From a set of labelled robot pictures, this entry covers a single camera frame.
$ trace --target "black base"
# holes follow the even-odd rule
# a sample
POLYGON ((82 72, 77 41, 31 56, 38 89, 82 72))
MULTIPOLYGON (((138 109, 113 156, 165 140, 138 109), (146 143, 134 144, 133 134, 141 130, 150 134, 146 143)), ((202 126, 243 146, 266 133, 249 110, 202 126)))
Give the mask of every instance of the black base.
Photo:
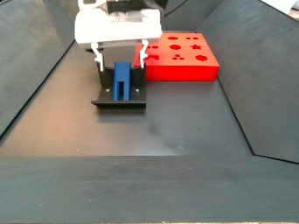
POLYGON ((146 108, 146 67, 131 68, 131 97, 130 101, 114 101, 115 69, 106 67, 99 70, 101 91, 98 100, 91 103, 103 109, 145 109, 146 108))

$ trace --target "red shape sorter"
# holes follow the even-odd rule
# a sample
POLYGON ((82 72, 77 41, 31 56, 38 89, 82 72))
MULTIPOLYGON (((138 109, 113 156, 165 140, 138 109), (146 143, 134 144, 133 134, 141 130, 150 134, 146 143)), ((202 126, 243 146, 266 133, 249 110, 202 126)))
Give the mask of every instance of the red shape sorter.
MULTIPOLYGON (((135 67, 141 66, 135 49, 135 67)), ((147 47, 146 77, 149 81, 215 81, 221 64, 201 33, 163 34, 147 47)))

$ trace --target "black surface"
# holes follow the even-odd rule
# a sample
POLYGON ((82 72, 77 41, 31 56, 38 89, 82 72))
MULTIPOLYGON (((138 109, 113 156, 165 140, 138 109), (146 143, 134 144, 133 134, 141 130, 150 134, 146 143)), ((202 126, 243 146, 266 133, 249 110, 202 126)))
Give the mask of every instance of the black surface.
MULTIPOLYGON (((107 64, 117 58, 118 49, 106 52, 107 64)), ((94 59, 72 46, 4 136, 2 157, 251 155, 218 82, 149 82, 146 111, 98 110, 94 59)))
POLYGON ((227 0, 197 31, 254 152, 299 163, 299 23, 257 0, 227 0))
POLYGON ((0 7, 0 136, 74 41, 74 23, 52 1, 0 7))
POLYGON ((261 157, 7 157, 0 222, 299 221, 299 166, 261 157))
MULTIPOLYGON (((163 18, 165 31, 194 31, 223 0, 189 0, 187 3, 163 18)), ((165 14, 171 11, 182 0, 169 1, 165 14)))

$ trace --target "shape sorter hole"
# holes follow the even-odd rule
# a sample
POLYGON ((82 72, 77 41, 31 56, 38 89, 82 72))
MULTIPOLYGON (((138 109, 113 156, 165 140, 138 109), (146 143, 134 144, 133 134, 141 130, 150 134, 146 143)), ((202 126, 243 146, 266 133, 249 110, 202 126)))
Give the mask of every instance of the shape sorter hole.
POLYGON ((181 50, 182 49, 182 47, 179 46, 179 45, 171 45, 170 46, 174 50, 181 50))
POLYGON ((177 40, 178 38, 177 38, 177 37, 170 37, 169 39, 171 39, 171 40, 177 40))
POLYGON ((191 48, 193 48, 193 50, 201 50, 202 46, 201 45, 193 45, 191 48))
POLYGON ((205 60, 209 59, 209 58, 207 58, 206 56, 203 56, 203 55, 198 55, 195 58, 197 58, 197 60, 201 60, 201 61, 205 61, 205 60))
POLYGON ((150 59, 159 60, 161 57, 159 57, 159 55, 149 55, 149 56, 147 56, 147 59, 149 59, 149 60, 150 60, 150 59))

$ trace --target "blue block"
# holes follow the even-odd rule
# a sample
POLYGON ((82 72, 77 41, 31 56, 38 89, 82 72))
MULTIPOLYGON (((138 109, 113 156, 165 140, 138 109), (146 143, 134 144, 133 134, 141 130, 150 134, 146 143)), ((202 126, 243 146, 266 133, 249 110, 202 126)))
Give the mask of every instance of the blue block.
POLYGON ((115 63, 114 101, 119 101, 121 85, 125 85, 125 101, 130 101, 131 95, 131 63, 119 61, 115 63))

